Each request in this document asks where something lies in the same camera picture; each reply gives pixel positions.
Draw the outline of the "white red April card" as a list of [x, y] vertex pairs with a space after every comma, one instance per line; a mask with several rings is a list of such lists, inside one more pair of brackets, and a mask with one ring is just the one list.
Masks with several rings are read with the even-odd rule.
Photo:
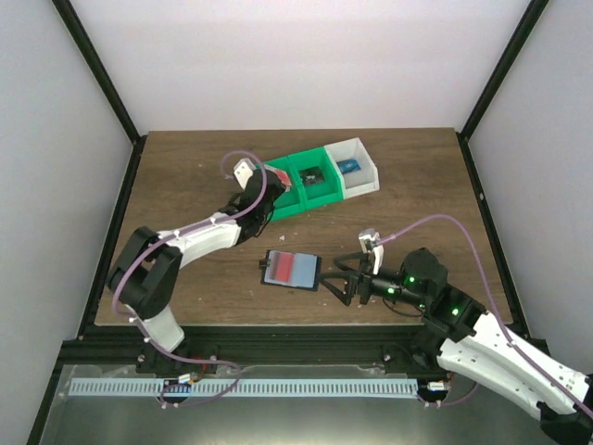
[[292, 187], [292, 181], [286, 171], [276, 169], [274, 174], [278, 177], [285, 190], [289, 190]]

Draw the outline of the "black leather card holder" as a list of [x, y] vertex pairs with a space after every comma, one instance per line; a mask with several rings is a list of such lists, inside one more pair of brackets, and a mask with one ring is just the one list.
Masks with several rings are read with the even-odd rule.
[[273, 250], [268, 250], [266, 256], [259, 261], [261, 270], [260, 282], [266, 286], [282, 286], [294, 289], [315, 292], [319, 287], [322, 258], [308, 253], [292, 253], [294, 264], [290, 282], [286, 285], [269, 283], [265, 280], [266, 269], [269, 265], [269, 255]]

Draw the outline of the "red striped credit card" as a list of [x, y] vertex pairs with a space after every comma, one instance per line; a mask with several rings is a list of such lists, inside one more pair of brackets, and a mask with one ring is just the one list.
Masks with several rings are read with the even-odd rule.
[[269, 255], [265, 280], [269, 283], [288, 284], [291, 279], [293, 264], [294, 255], [292, 253], [272, 251]]

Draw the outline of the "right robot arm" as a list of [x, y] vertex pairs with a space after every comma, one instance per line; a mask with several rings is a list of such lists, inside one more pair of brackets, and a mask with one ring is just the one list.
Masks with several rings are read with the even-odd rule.
[[422, 312], [411, 351], [414, 367], [438, 367], [472, 379], [513, 402], [558, 444], [592, 441], [592, 377], [551, 358], [498, 321], [495, 313], [448, 283], [448, 269], [427, 248], [409, 253], [396, 271], [373, 267], [369, 254], [334, 260], [319, 282], [344, 305], [372, 297]]

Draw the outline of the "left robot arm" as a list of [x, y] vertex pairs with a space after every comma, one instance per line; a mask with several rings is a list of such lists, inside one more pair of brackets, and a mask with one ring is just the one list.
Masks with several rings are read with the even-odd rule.
[[251, 176], [210, 217], [172, 231], [136, 229], [107, 275], [112, 308], [126, 309], [145, 341], [157, 350], [157, 363], [168, 374], [181, 373], [189, 363], [182, 346], [184, 331], [170, 308], [179, 271], [189, 263], [259, 236], [274, 212], [274, 202], [287, 186], [269, 171]]

